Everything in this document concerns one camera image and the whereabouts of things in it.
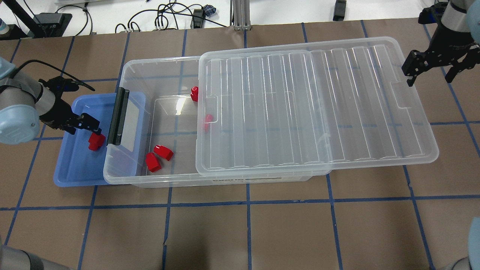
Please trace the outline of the silver robot arm near tray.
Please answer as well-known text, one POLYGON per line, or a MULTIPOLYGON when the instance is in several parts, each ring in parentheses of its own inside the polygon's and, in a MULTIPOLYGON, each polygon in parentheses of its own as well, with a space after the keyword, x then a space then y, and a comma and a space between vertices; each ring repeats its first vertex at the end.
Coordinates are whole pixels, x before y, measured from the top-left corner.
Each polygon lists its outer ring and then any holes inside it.
POLYGON ((75 76, 65 73, 47 81, 33 79, 23 68, 31 63, 53 68, 41 60, 28 60, 20 66, 1 59, 0 62, 0 141, 6 145, 18 145, 35 139, 41 123, 74 135, 84 129, 100 135, 100 122, 88 113, 76 114, 69 103, 62 99, 64 92, 94 88, 75 76))

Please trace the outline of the silver robot arm near lid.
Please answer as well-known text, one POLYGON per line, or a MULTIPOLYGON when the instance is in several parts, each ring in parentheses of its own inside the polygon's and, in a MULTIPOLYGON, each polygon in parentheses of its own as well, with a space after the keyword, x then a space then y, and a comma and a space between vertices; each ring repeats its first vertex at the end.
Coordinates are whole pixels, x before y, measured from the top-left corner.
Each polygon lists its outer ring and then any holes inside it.
POLYGON ((447 83, 464 70, 479 64, 479 1, 440 1, 425 7, 418 16, 422 25, 436 23, 428 48, 410 51, 401 69, 412 87, 419 75, 432 68, 449 66, 447 83))

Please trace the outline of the black gripper near lid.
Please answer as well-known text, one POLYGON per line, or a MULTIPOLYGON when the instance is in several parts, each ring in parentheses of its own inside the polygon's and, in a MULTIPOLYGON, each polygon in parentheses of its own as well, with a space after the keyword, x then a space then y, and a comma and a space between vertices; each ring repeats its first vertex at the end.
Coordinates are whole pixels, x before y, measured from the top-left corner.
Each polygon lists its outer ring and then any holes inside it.
POLYGON ((479 64, 479 45, 469 32, 451 30, 442 23, 437 23, 430 45, 425 52, 410 51, 401 67, 407 77, 408 87, 413 87, 419 75, 428 68, 449 66, 445 75, 447 83, 463 70, 472 69, 479 64))

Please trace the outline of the black gripper near tray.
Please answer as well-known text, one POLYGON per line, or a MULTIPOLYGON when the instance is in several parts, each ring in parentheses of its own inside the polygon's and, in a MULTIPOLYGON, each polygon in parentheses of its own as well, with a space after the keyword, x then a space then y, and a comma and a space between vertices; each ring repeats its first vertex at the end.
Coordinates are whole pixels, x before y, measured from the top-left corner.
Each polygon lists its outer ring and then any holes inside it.
POLYGON ((77 129, 91 131, 96 135, 101 135, 100 121, 88 113, 81 115, 74 114, 70 104, 63 99, 56 98, 49 111, 39 116, 44 124, 55 130, 64 130, 75 135, 77 129))

